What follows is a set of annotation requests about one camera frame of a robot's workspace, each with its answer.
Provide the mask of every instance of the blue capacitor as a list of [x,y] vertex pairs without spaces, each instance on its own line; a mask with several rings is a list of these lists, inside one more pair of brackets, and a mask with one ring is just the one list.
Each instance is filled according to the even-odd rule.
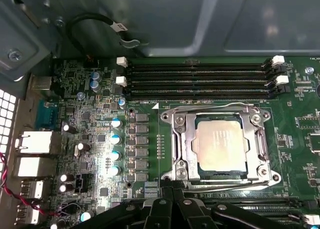
[[90,83],[90,87],[92,91],[94,91],[95,93],[98,93],[101,90],[101,86],[99,85],[99,82],[97,82],[96,80],[93,80]]
[[91,73],[91,79],[94,81],[97,81],[98,83],[101,82],[101,76],[99,74],[99,72],[92,72]]

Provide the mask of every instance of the metal panel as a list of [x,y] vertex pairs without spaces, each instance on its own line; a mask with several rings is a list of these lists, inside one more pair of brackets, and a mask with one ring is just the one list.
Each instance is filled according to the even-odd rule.
[[16,80],[50,52],[59,55],[61,36],[51,23],[58,15],[46,0],[0,0],[1,74]]

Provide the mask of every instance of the white slot latch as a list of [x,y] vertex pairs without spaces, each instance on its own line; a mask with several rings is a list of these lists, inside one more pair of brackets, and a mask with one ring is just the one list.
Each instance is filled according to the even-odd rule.
[[272,58],[272,66],[281,65],[285,63],[285,57],[283,55],[275,55]]
[[117,57],[117,58],[116,58],[116,64],[119,65],[119,66],[122,66],[122,67],[124,67],[124,68],[127,68],[127,67],[128,67],[127,58],[125,58],[124,56],[122,56],[122,57]]
[[283,85],[289,83],[289,77],[287,75],[278,75],[275,79],[275,85]]
[[115,78],[115,84],[123,86],[125,88],[127,86],[127,78],[125,76],[117,76]]

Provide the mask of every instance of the motherboard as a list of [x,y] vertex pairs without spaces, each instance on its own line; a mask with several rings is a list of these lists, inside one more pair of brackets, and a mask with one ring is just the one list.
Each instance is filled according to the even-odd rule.
[[[227,201],[284,223],[288,211],[319,213],[320,58],[286,57],[276,89],[276,72],[255,71],[265,61],[55,60],[63,99],[40,102],[35,128],[62,136],[49,207],[76,207],[39,228],[158,198],[165,180],[206,205]],[[202,75],[188,74],[199,65],[208,65]]]

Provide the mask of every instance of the microchip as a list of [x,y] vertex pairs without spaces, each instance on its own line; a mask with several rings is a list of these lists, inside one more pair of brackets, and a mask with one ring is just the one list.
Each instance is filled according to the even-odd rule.
[[128,140],[128,145],[134,146],[135,144],[136,144],[136,140],[135,139]]
[[80,170],[87,170],[88,162],[80,162]]
[[285,140],[278,140],[278,146],[279,147],[285,147],[287,144],[286,144],[286,141]]
[[106,135],[98,135],[98,143],[104,143],[106,141]]
[[65,113],[66,114],[73,114],[73,113],[75,113],[75,108],[68,106],[65,108]]
[[320,134],[310,134],[309,142],[314,153],[320,152]]
[[114,208],[119,205],[120,205],[120,202],[111,202],[111,208]]
[[305,200],[303,204],[310,210],[318,209],[318,203],[316,200]]
[[129,123],[135,123],[136,122],[136,118],[135,117],[130,117],[129,118]]
[[136,125],[136,133],[137,134],[145,134],[148,133],[149,127],[148,125]]
[[90,113],[89,112],[84,112],[82,113],[82,120],[89,120],[90,119]]
[[134,169],[135,167],[136,167],[135,162],[128,162],[126,164],[126,168],[128,168],[128,169]]
[[136,160],[135,161],[135,169],[148,169],[148,161],[147,160]]
[[101,214],[101,213],[103,213],[103,212],[105,212],[105,207],[104,206],[97,206],[96,207],[96,214],[98,215],[98,214]]
[[130,129],[128,130],[128,133],[129,133],[129,134],[136,134],[136,129],[135,129],[135,128],[130,128]]
[[128,157],[135,157],[136,156],[136,152],[134,150],[127,150],[126,151],[126,155]]
[[148,173],[139,172],[135,174],[136,182],[146,182],[148,181]]
[[147,123],[149,121],[148,114],[137,114],[135,118],[137,123]]
[[109,90],[104,90],[103,93],[102,93],[102,95],[103,95],[104,97],[110,96],[110,91],[109,91]]
[[100,188],[100,197],[107,197],[109,195],[109,189],[106,187]]
[[147,136],[137,136],[135,138],[135,142],[137,145],[148,145],[149,144],[149,140]]
[[310,186],[316,187],[317,186],[317,181],[315,179],[310,179]]
[[135,175],[126,175],[127,182],[134,182],[136,180]]
[[66,74],[67,78],[74,78],[75,77],[75,73],[73,71],[68,71]]
[[135,150],[136,157],[147,157],[148,156],[148,149],[147,148],[137,148]]
[[85,135],[84,134],[84,135],[81,136],[81,138],[82,138],[82,140],[88,140],[89,139],[89,135]]
[[111,110],[118,110],[118,103],[117,102],[111,102],[109,108]]

